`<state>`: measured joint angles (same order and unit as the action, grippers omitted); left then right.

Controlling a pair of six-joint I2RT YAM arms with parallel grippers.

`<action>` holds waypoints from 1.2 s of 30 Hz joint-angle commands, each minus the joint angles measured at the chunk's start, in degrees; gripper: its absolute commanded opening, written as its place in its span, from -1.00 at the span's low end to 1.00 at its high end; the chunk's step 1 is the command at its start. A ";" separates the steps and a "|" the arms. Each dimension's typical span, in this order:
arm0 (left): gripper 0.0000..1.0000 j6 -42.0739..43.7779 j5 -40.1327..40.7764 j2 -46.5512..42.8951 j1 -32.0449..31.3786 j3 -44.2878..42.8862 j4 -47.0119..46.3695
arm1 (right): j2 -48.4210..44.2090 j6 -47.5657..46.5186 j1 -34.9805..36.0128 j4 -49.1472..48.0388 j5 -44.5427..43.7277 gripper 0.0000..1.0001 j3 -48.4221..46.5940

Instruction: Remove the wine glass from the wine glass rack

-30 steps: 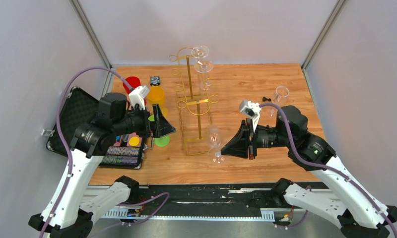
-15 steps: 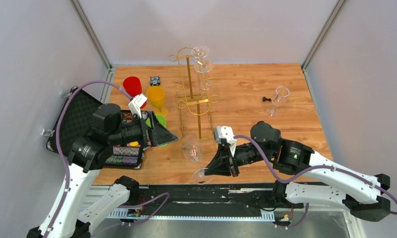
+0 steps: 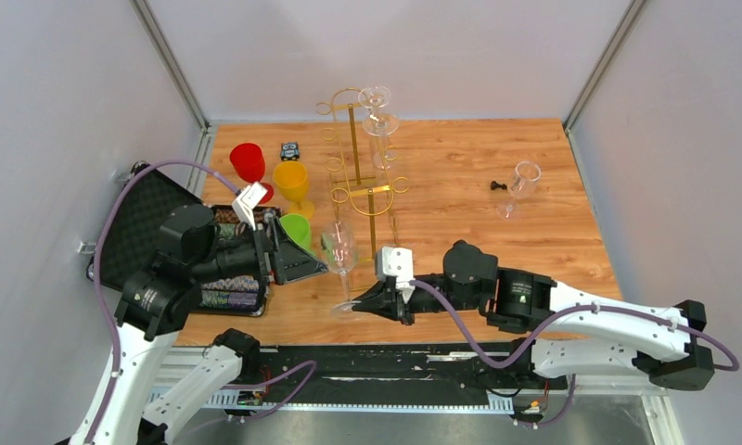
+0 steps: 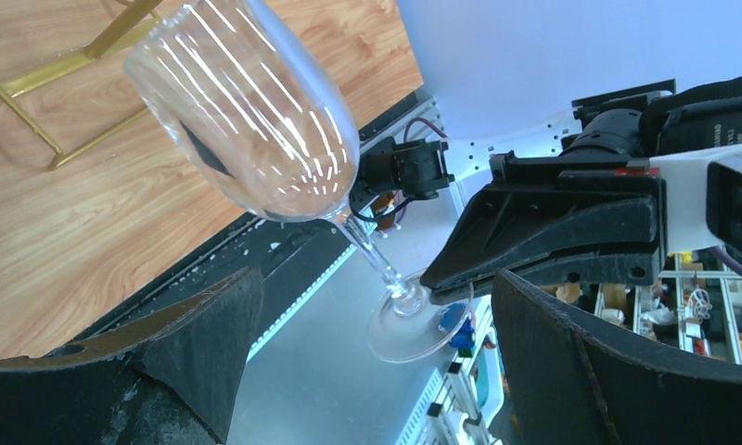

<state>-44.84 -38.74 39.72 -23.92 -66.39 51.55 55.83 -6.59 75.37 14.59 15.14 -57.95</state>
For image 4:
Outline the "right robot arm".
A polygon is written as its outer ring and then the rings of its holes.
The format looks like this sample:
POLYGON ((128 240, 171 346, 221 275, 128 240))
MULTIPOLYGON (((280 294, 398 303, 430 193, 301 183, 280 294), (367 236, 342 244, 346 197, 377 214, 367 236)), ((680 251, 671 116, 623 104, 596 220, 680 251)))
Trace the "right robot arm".
POLYGON ((742 76, 577 99, 503 136, 386 137, 362 156, 351 204, 429 200, 466 179, 479 190, 414 277, 437 305, 487 293, 500 269, 535 285, 646 285, 672 253, 742 254, 742 76))

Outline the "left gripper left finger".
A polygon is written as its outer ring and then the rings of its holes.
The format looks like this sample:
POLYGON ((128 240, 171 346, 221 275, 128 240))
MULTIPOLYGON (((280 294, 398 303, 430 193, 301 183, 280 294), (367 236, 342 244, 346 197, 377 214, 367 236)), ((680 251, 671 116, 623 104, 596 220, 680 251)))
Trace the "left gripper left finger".
POLYGON ((0 444, 224 444, 263 304, 255 268, 45 356, 0 360, 0 444))

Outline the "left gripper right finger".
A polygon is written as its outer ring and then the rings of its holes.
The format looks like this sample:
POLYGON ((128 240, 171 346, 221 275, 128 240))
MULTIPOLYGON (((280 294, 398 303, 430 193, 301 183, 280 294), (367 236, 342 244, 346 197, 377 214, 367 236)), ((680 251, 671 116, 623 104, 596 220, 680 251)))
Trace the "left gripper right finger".
POLYGON ((570 306, 507 270, 493 319, 528 444, 742 444, 742 365, 570 306))

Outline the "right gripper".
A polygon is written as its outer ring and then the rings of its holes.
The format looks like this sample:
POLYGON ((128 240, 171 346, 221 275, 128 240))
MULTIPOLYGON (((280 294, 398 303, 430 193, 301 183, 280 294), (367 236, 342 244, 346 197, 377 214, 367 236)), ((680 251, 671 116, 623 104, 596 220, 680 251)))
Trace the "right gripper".
POLYGON ((572 106, 582 129, 562 138, 558 155, 492 156, 495 183, 469 200, 420 275, 419 283, 433 291, 432 302, 446 305, 466 299, 469 291, 486 296, 503 269, 536 286, 652 284, 663 270, 660 181, 534 184, 570 166, 617 167, 742 144, 742 76, 682 92, 675 80, 648 83, 572 106))

